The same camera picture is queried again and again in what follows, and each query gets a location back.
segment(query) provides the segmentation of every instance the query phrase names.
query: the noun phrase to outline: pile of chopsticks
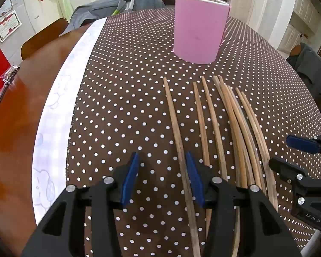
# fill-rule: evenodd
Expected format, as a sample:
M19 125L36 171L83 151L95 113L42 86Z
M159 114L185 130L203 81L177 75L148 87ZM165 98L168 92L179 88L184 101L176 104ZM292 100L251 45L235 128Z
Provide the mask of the pile of chopsticks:
M218 160L219 160L218 169L220 169L221 171L221 177L224 180L228 181L223 143L221 141L219 124L218 124L214 106L211 100L211 94L209 92L209 88L207 86L206 80L203 76L201 77L201 81L204 88L206 101L208 103L208 108L210 111L211 122L213 125L215 144L216 144L216 149L218 152ZM180 171L182 175L182 183L183 183L184 196L185 196L186 205L187 205L187 214L189 219L191 241L193 245L193 254L194 254L194 257L199 257L200 256L199 236L198 236L198 230L196 225L195 210L194 210L194 204L192 201L192 192L189 184L189 177L187 173L186 160L184 156L184 148L183 148L180 128L178 125L175 107L174 107L174 103L172 101L172 97L170 93L170 88L168 86L168 80L164 77L163 82L164 82L166 97L169 105L171 124L174 132L175 144L176 144L178 160L180 164ZM256 115L253 112L252 107L246 95L243 92L240 92L238 88L235 88L235 91L237 92L237 95L238 95L236 97L232 88L230 86L225 85L225 83L223 82L223 78L221 76L219 76L219 78L217 76L214 76L213 82L224 104L224 107L227 111L229 121L230 121L232 139L233 139L233 152L235 157L236 185L242 188L247 188L249 185L253 185L253 184L258 185L259 188L262 190L262 192L268 196L269 201L272 203L274 208L278 211L275 177L272 170L269 167L269 159L270 159L269 151L267 149L267 145L265 143L265 139L261 131L260 125L258 123L258 120L256 118ZM199 129L200 129L200 135L201 135L203 163L206 166L210 166L208 142L207 142L207 135L206 135L206 128L205 128L205 119L203 115L201 100L200 100L199 91L198 91L196 82L193 83L193 87L194 87L196 109L198 113ZM243 112L242 107L240 106L237 98L240 99L242 107L245 110L245 113ZM258 151L256 148L256 144L253 140L253 136L252 136L249 124L251 125L254 136L256 138L258 151L260 153L260 157L262 161L260 161L259 159ZM263 177L263 171L266 179L266 184ZM233 257L237 256L238 254L239 241L240 241L239 208L236 208L235 217L236 219L235 219L235 230L234 230L234 246L233 246L233 254L232 254ZM211 221L211 210L207 209L206 210L206 236L208 234L210 221Z

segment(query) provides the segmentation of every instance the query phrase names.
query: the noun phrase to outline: pink container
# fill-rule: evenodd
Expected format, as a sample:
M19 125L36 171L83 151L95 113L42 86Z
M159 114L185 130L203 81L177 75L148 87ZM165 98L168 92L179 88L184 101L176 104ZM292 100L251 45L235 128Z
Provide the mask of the pink container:
M176 0L174 53L195 64L215 61L229 9L221 0Z

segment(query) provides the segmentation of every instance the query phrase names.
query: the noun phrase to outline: gray cloth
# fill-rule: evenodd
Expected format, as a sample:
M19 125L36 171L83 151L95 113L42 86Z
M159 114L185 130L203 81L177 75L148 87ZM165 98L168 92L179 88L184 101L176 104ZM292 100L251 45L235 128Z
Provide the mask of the gray cloth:
M117 9L118 3L119 0L98 0L77 7L62 35L81 27L86 20L93 22L111 16ZM162 0L134 0L133 11L153 8L165 8L165 5Z
M307 44L301 43L294 70L305 78L303 81L313 98L321 95L321 57Z

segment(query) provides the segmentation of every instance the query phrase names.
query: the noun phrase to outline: brown tablecloth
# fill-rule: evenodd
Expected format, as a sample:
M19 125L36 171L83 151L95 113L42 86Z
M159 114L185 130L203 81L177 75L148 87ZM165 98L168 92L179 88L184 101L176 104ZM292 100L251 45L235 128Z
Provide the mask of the brown tablecloth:
M88 61L74 108L67 184L90 186L127 163L133 151L140 154L141 167L131 204L124 211L115 211L124 256L192 255L163 76L170 80L184 148L202 161L192 85L198 83L212 169L218 169L213 128L200 81L200 76L205 76L220 124L231 183L235 183L235 170L230 125L213 75L222 75L227 84L245 92L261 124L270 156L300 165L312 177L321 178L320 155L312 156L285 144L288 134L309 138L321 134L321 115L296 72L267 41L241 21L229 18L216 61L197 65L173 54L173 36L173 9L109 17ZM290 215L291 186L275 178L279 213L302 248L314 229ZM203 250L205 211L197 205L195 209ZM85 234L86 253L92 256L90 209Z

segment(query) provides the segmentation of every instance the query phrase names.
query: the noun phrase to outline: white cabinet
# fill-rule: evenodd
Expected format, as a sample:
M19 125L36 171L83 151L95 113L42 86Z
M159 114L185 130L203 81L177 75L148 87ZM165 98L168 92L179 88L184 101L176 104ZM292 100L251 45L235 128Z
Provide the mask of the white cabinet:
M278 50L290 54L291 50L296 45L299 45L301 41L304 42L304 39L306 39L304 36L301 37L301 35L302 34L299 31L297 31L293 26L289 24L284 33L281 43L278 46Z
M320 16L310 0L296 0L294 13L308 25L313 33L316 33L320 22Z

